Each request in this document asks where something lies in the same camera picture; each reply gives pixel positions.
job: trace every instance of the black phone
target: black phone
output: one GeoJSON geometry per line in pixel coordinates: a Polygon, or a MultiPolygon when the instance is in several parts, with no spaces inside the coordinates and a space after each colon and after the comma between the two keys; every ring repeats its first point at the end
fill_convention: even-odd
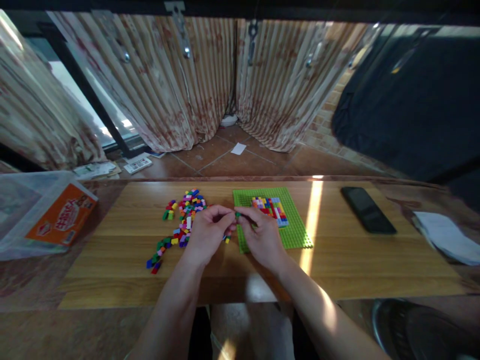
{"type": "Polygon", "coordinates": [[[397,230],[362,187],[342,187],[343,197],[362,223],[373,234],[396,234],[397,230]]]}

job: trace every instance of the finger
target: finger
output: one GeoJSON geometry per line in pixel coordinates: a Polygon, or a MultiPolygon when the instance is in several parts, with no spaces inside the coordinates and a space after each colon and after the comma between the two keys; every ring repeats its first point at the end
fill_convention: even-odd
{"type": "Polygon", "coordinates": [[[234,221],[235,221],[235,213],[231,212],[225,215],[224,217],[222,217],[220,221],[217,222],[217,224],[223,231],[225,231],[227,230],[228,227],[230,227],[230,225],[233,224],[234,221]]]}
{"type": "Polygon", "coordinates": [[[209,208],[206,208],[205,210],[202,211],[203,212],[206,212],[205,214],[206,215],[209,215],[211,216],[212,218],[213,217],[216,217],[218,215],[227,215],[227,214],[230,214],[230,213],[234,213],[234,211],[228,207],[225,207],[225,206],[222,206],[222,205],[213,205],[213,206],[210,206],[209,208]]]}
{"type": "Polygon", "coordinates": [[[239,212],[242,215],[248,216],[257,225],[260,225],[265,221],[265,214],[254,207],[243,207],[243,206],[235,206],[235,211],[239,212]]]}
{"type": "Polygon", "coordinates": [[[243,233],[245,234],[245,238],[246,239],[253,238],[255,233],[254,233],[254,230],[252,229],[252,225],[250,225],[249,221],[246,218],[244,218],[243,216],[240,216],[237,221],[240,224],[241,228],[243,229],[243,233]]]}

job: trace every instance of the plastic storage box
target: plastic storage box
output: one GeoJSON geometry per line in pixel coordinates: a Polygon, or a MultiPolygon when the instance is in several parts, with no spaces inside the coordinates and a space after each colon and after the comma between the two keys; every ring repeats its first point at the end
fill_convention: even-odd
{"type": "Polygon", "coordinates": [[[66,252],[97,201],[69,171],[0,175],[0,261],[66,252]]]}

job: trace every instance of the green baseplate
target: green baseplate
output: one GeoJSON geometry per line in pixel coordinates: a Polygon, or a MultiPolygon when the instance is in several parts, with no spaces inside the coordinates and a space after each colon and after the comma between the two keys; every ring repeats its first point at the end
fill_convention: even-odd
{"type": "MultiPolygon", "coordinates": [[[[285,211],[288,220],[288,226],[280,230],[281,242],[285,249],[312,248],[314,246],[312,240],[310,240],[310,237],[307,234],[305,224],[300,217],[297,207],[286,187],[233,190],[233,201],[235,206],[249,208],[252,206],[252,198],[254,197],[280,198],[281,205],[283,206],[283,210],[285,211]]],[[[237,225],[236,228],[240,253],[249,253],[250,249],[247,246],[242,227],[237,225]]]]}

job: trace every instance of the sunlight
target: sunlight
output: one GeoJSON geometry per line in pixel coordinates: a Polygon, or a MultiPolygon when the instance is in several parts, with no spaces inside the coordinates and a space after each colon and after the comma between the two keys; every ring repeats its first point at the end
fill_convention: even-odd
{"type": "Polygon", "coordinates": [[[20,48],[20,50],[23,50],[24,47],[22,45],[22,43],[20,42],[20,39],[19,37],[17,36],[17,34],[15,34],[15,32],[13,31],[13,29],[9,26],[9,24],[7,24],[7,22],[0,16],[0,23],[1,23],[1,26],[6,30],[6,32],[8,33],[8,35],[11,36],[11,38],[13,39],[13,41],[16,42],[16,44],[18,45],[18,47],[20,48]]]}
{"type": "Polygon", "coordinates": [[[110,137],[110,138],[112,137],[112,135],[110,135],[110,132],[109,132],[109,130],[107,129],[106,126],[102,126],[102,127],[100,128],[100,131],[101,131],[104,135],[106,135],[106,136],[108,136],[108,137],[110,137]]]}
{"type": "MultiPolygon", "coordinates": [[[[323,175],[314,175],[313,177],[316,179],[321,179],[323,178],[323,175]]],[[[320,202],[322,201],[322,187],[324,182],[313,181],[311,184],[310,202],[308,204],[308,214],[306,217],[306,232],[315,246],[317,225],[320,215],[320,202]]],[[[314,249],[304,248],[301,251],[299,265],[307,275],[310,275],[313,255],[314,249]]]]}
{"type": "Polygon", "coordinates": [[[318,288],[320,289],[321,295],[324,300],[323,303],[325,304],[325,307],[323,308],[323,323],[333,334],[335,334],[337,331],[338,308],[335,306],[327,293],[321,287],[318,288]]]}
{"type": "Polygon", "coordinates": [[[235,355],[237,353],[237,346],[233,341],[229,338],[225,340],[223,346],[220,349],[220,353],[218,354],[218,359],[235,359],[235,355]]]}

